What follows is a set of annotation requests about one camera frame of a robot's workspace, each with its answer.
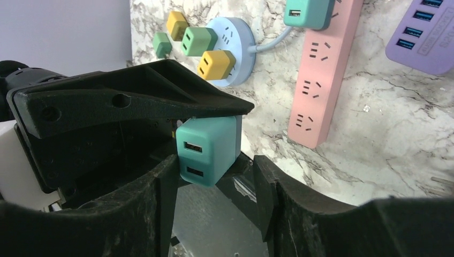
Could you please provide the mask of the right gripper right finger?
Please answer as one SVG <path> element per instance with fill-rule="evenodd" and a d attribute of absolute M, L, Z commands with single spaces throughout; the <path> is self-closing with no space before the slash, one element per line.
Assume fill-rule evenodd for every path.
<path fill-rule="evenodd" d="M 262 239 L 270 256 L 453 256 L 453 198 L 337 201 L 255 156 Z"/>

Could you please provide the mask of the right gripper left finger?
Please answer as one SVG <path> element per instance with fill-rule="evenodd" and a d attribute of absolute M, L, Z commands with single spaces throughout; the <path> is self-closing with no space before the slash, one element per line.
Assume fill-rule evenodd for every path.
<path fill-rule="evenodd" d="M 167 256 L 179 180 L 170 155 L 77 209 L 45 213 L 1 202 L 1 256 Z"/>

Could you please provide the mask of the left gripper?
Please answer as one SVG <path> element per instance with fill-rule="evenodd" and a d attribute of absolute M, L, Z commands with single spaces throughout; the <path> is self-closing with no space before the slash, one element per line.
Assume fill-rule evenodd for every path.
<path fill-rule="evenodd" d="M 65 79 L 2 61 L 1 199 L 31 209 L 57 202 L 58 190 L 76 199 L 147 157 L 175 154 L 171 119 L 253 108 L 171 59 Z"/>

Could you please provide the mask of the green usb charger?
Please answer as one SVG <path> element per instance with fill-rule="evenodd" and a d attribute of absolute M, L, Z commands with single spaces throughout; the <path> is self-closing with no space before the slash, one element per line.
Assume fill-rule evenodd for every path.
<path fill-rule="evenodd" d="M 187 27 L 181 41 L 185 56 L 200 57 L 205 51 L 213 50 L 218 36 L 212 28 Z"/>

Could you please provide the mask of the yellow usb charger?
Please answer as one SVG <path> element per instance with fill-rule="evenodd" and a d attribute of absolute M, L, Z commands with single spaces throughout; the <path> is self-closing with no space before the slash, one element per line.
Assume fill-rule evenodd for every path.
<path fill-rule="evenodd" d="M 222 80 L 229 76 L 235 64 L 230 51 L 208 50 L 202 54 L 196 71 L 204 80 Z"/>

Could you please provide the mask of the teal usb charger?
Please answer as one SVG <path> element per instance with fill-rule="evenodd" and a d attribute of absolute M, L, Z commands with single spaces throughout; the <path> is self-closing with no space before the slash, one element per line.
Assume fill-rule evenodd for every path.
<path fill-rule="evenodd" d="M 287 0 L 284 24 L 324 30 L 329 27 L 334 5 L 334 0 Z"/>
<path fill-rule="evenodd" d="M 176 130 L 180 176 L 214 186 L 241 152 L 242 116 L 191 118 Z"/>

